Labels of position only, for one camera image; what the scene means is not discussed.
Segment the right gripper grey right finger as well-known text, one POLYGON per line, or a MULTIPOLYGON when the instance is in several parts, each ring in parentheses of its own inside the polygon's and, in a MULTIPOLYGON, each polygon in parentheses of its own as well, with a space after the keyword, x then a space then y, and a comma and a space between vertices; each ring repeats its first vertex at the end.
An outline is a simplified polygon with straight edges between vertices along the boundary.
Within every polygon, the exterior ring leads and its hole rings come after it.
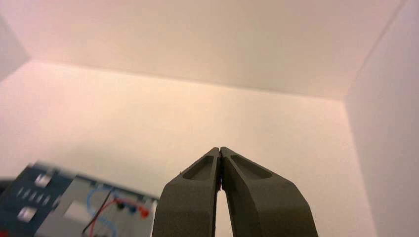
POLYGON ((316 237, 310 206, 286 178, 221 147, 222 189, 235 237, 316 237))

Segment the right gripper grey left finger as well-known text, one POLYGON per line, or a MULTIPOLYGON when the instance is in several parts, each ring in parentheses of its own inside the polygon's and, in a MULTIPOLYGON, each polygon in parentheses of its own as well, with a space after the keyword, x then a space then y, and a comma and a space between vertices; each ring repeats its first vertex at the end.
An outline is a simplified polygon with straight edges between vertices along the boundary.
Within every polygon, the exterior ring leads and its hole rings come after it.
POLYGON ((214 147, 164 186, 152 236, 213 237, 220 186, 220 149, 214 147))

